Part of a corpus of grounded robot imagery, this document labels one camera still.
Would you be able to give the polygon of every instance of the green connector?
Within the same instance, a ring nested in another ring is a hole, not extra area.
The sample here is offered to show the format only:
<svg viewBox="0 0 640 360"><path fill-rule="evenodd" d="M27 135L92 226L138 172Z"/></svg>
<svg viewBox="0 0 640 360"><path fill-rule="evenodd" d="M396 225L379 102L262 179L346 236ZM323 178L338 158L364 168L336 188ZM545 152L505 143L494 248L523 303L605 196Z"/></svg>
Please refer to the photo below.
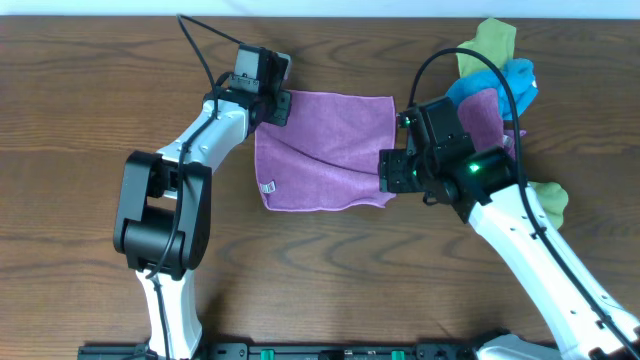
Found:
<svg viewBox="0 0 640 360"><path fill-rule="evenodd" d="M274 360L275 358L276 353L273 350L262 350L260 352L260 360Z"/></svg>
<svg viewBox="0 0 640 360"><path fill-rule="evenodd" d="M400 350L392 351L391 360L404 360L404 351L400 351Z"/></svg>

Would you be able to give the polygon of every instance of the towel label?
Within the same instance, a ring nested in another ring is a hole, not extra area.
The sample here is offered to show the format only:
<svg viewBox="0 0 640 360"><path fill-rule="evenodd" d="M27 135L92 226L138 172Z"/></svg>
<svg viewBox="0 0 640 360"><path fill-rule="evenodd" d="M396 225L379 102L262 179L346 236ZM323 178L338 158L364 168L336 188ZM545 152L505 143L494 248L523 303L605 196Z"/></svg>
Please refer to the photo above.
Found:
<svg viewBox="0 0 640 360"><path fill-rule="evenodd" d="M510 148L514 144L513 139L507 135L502 135L502 145L504 147Z"/></svg>
<svg viewBox="0 0 640 360"><path fill-rule="evenodd" d="M263 194L271 194L272 192L276 191L276 183L275 182L270 182L268 184L260 184L260 192Z"/></svg>

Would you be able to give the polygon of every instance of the microfiber towel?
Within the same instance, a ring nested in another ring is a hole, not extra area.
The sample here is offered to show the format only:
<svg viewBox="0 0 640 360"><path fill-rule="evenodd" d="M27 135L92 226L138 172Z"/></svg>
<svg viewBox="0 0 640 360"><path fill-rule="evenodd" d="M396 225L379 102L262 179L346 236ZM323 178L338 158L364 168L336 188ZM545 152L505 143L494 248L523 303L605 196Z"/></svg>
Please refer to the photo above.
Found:
<svg viewBox="0 0 640 360"><path fill-rule="evenodd" d="M384 204L381 149L395 143L392 97L291 91L285 127L263 123L255 135L256 177L264 205L277 211L338 211Z"/></svg>
<svg viewBox="0 0 640 360"><path fill-rule="evenodd" d="M569 203L569 194L555 182L549 183L537 183L530 181L529 184L533 187L538 195L540 205L547 213L547 218L553 224L553 227L559 229L564 222L563 211Z"/></svg>
<svg viewBox="0 0 640 360"><path fill-rule="evenodd" d="M458 118L464 130L471 135L476 151L497 145L515 158L514 132L504 130L496 89L485 89L464 99L458 107ZM526 131L520 130L520 136L525 134Z"/></svg>
<svg viewBox="0 0 640 360"><path fill-rule="evenodd" d="M516 43L516 28L493 18L483 21L478 25L476 37L465 41L458 47L475 50L491 60L498 69L501 69L508 60L513 59L513 50ZM480 60L466 55L458 56L458 69L460 77L467 77L479 70L487 69Z"/></svg>
<svg viewBox="0 0 640 360"><path fill-rule="evenodd" d="M509 60L505 64L502 74L513 92L518 115L522 115L538 95L536 77L533 75L533 63L527 59ZM447 91L447 96L458 106L462 100L487 88L494 88L498 91L498 105L502 119L513 120L507 93L491 70L479 71L471 76L458 79Z"/></svg>

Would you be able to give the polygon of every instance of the blue cloth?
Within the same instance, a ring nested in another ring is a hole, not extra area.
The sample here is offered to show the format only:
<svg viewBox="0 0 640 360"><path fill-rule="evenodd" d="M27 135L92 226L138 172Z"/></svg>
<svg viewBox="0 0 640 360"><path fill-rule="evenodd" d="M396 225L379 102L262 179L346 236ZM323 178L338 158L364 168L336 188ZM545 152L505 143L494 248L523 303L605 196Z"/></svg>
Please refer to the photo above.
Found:
<svg viewBox="0 0 640 360"><path fill-rule="evenodd" d="M511 87L513 97L516 100L518 116L520 116L538 95L538 88L535 86L536 77L533 75L533 63L527 59L509 60L504 65L502 74ZM457 108L462 100L488 88L494 88L498 91L498 104L502 119L513 120L507 93L491 70L478 71L459 79L447 91L447 96L451 98Z"/></svg>

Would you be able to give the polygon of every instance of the white wall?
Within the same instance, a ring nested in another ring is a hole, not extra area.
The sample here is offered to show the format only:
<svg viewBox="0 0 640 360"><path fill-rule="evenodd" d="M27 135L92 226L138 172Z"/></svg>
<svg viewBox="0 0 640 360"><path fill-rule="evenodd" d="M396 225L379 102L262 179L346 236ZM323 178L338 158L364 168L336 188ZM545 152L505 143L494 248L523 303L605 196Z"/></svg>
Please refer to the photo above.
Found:
<svg viewBox="0 0 640 360"><path fill-rule="evenodd" d="M640 0L0 0L0 15L640 19Z"/></svg>

